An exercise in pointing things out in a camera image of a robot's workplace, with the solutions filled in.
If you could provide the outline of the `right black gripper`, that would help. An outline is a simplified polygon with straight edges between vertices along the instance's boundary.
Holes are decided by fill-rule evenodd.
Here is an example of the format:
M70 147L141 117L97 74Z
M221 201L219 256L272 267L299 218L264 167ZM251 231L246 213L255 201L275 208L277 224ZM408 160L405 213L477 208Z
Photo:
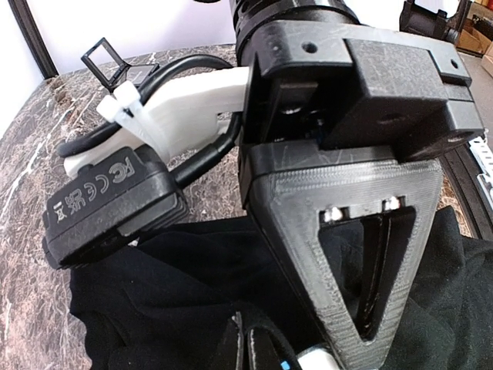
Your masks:
M471 77L449 43L351 20L276 18L236 39L252 71L243 147L310 140L322 150L389 146L431 160L483 130Z

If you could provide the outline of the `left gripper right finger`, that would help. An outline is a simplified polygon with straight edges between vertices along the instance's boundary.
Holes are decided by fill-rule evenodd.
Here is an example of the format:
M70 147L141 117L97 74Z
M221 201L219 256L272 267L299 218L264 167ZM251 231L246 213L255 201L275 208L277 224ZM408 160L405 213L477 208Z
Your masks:
M254 328L247 335L248 369L300 369L295 358L289 359L280 349L276 349L273 339L268 332L261 328Z

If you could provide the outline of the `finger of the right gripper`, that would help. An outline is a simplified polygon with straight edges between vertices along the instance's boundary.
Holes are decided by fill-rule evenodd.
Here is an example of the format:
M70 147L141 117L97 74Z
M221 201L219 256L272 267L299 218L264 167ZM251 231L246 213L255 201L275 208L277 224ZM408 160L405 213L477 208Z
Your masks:
M243 204L344 368L384 364L434 218L437 160L311 141L243 152Z

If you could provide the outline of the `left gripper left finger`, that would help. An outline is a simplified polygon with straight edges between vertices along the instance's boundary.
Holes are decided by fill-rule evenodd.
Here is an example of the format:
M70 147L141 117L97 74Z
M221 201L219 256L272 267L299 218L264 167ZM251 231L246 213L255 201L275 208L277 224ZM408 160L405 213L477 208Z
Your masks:
M245 369L245 334L243 332L243 317L237 311L226 323L223 337L216 348L215 369L241 370Z

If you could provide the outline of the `black t-shirt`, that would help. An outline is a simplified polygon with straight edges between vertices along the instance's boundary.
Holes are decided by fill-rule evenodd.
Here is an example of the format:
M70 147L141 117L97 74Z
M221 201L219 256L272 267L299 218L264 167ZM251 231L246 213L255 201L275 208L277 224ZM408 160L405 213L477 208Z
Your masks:
M208 369L235 314L284 352L321 336L247 217L155 230L72 271L95 369ZM386 369L492 367L492 244L439 210Z

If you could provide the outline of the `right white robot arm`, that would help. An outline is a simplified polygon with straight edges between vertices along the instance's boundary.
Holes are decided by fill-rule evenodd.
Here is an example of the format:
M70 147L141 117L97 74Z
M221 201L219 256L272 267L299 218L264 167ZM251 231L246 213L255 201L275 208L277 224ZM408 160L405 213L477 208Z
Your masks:
M439 158L483 133L448 42L342 1L234 1L249 69L240 191L345 369L384 364L434 219Z

